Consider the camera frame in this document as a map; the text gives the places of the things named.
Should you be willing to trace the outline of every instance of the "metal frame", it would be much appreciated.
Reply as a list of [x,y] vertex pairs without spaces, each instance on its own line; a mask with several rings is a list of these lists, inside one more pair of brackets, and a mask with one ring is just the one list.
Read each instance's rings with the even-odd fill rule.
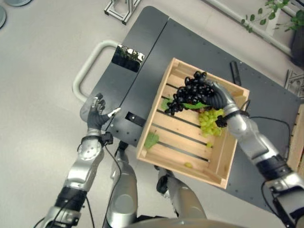
[[304,100],[304,74],[297,75],[292,70],[288,70],[284,88]]
[[125,3],[128,4],[128,11],[125,13],[119,13],[115,10],[115,5],[118,1],[119,0],[111,0],[104,9],[104,13],[121,20],[122,23],[126,25],[141,0],[125,0]]

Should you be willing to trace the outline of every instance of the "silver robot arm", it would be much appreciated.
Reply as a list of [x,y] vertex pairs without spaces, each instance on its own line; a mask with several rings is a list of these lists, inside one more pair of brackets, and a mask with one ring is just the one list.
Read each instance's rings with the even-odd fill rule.
[[243,115],[229,92],[208,82],[215,95],[207,103],[223,108],[229,132],[266,180],[275,195],[274,205],[286,227],[304,227],[304,180],[291,170],[274,145],[262,135],[257,124]]
[[55,205],[49,209],[43,220],[41,228],[70,228],[78,224],[86,194],[93,184],[97,167],[104,157],[103,146],[113,143],[110,133],[101,134],[101,126],[120,110],[118,108],[109,114],[102,114],[105,108],[102,97],[98,94],[93,99],[87,121],[88,131],[77,149],[77,159],[67,175]]

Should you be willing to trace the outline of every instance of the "grape leaf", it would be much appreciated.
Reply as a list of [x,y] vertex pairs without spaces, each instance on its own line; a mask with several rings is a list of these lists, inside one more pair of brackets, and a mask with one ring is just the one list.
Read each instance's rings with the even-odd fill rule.
[[188,109],[200,109],[200,108],[203,108],[203,107],[207,107],[208,105],[206,104],[203,104],[201,102],[198,102],[197,104],[187,104],[187,103],[183,103],[184,107],[185,108],[188,108]]
[[169,107],[167,106],[167,103],[171,103],[171,102],[173,102],[172,99],[163,99],[163,101],[161,103],[161,109],[162,110],[168,109]]
[[146,141],[144,142],[145,148],[150,149],[159,141],[159,139],[160,137],[157,134],[149,132]]

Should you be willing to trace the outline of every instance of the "gray floor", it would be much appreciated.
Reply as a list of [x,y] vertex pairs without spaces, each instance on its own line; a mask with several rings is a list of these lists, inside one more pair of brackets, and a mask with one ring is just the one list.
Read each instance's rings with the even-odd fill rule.
[[[86,132],[79,117],[82,103],[71,91],[73,79],[99,41],[123,40],[143,7],[157,7],[281,85],[287,69],[299,72],[279,50],[200,0],[143,0],[127,26],[104,15],[106,3],[34,0],[13,8],[0,0],[8,13],[0,30],[0,227],[31,227],[54,204]],[[85,93],[93,89],[112,54],[106,50],[99,58],[84,82]],[[153,166],[137,161],[135,148],[127,153],[138,178],[139,214],[173,217],[170,202],[155,190]],[[107,155],[88,194],[97,224],[112,184],[110,164]],[[210,219],[249,228],[283,227],[266,211],[208,184],[178,177],[197,193]],[[90,227],[87,208],[82,212],[78,227]]]

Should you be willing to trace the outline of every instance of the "cable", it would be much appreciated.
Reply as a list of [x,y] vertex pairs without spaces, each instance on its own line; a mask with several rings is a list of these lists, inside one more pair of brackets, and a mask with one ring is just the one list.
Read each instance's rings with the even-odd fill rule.
[[287,153],[285,155],[285,160],[287,161],[288,157],[289,157],[289,149],[290,149],[289,143],[290,143],[290,140],[291,140],[291,130],[290,130],[289,124],[286,121],[278,120],[278,119],[270,118],[270,117],[264,117],[264,116],[252,116],[252,117],[250,117],[250,119],[255,119],[255,118],[261,118],[261,119],[267,119],[267,120],[277,121],[277,122],[283,123],[283,124],[285,124],[287,126],[287,128],[288,128],[288,143],[287,143]]
[[243,104],[242,104],[242,106],[241,106],[241,108],[240,108],[240,110],[243,110],[243,108],[245,107],[245,105],[247,104],[247,106],[246,106],[246,108],[245,108],[245,112],[247,111],[247,109],[248,109],[248,107],[249,107],[249,105],[250,105],[250,102],[251,102],[251,100],[250,99],[248,99],[248,100],[246,100]]
[[108,206],[106,207],[106,213],[107,213],[107,211],[108,211],[108,209],[109,209],[109,206],[110,206],[110,202],[111,202],[111,198],[112,198],[114,189],[115,189],[117,183],[119,182],[120,177],[122,176],[122,170],[120,169],[119,164],[118,164],[118,162],[116,161],[115,157],[114,157],[114,156],[110,153],[110,151],[108,150],[107,146],[104,145],[104,147],[105,147],[106,151],[109,153],[109,155],[112,157],[113,161],[116,163],[117,168],[118,168],[118,170],[119,170],[119,177],[118,177],[117,182],[115,183],[115,185],[114,185],[114,187],[113,187],[113,189],[112,189],[112,192],[111,192],[111,194],[110,194],[109,203],[108,203]]
[[91,221],[92,221],[92,227],[95,228],[95,223],[94,223],[93,214],[92,214],[92,210],[91,210],[89,199],[87,198],[87,196],[85,197],[85,199],[86,199],[87,205],[89,207],[89,212],[90,212]]
[[71,200],[72,200],[75,196],[77,196],[77,195],[74,195],[72,198],[70,198],[70,199],[69,199],[69,200],[60,208],[60,210],[58,211],[58,213],[57,213],[56,216],[54,217],[54,220],[52,221],[50,228],[53,228],[53,226],[54,226],[54,224],[55,224],[55,222],[56,222],[56,219],[57,219],[57,217],[59,216],[60,212],[68,205],[69,202],[71,202]]
[[40,219],[40,220],[33,226],[33,228],[36,228],[36,227],[39,225],[39,223],[42,222],[42,221],[44,220],[44,218],[45,218],[45,217],[43,217],[42,219]]
[[272,213],[274,213],[274,214],[280,219],[279,215],[272,209],[272,207],[269,205],[268,201],[266,200],[266,197],[265,197],[265,195],[264,195],[264,185],[265,185],[265,183],[266,183],[266,181],[264,181],[264,182],[262,183],[262,185],[261,185],[261,192],[262,192],[263,199],[264,199],[266,205],[267,205],[267,206],[269,207],[269,209],[272,211]]

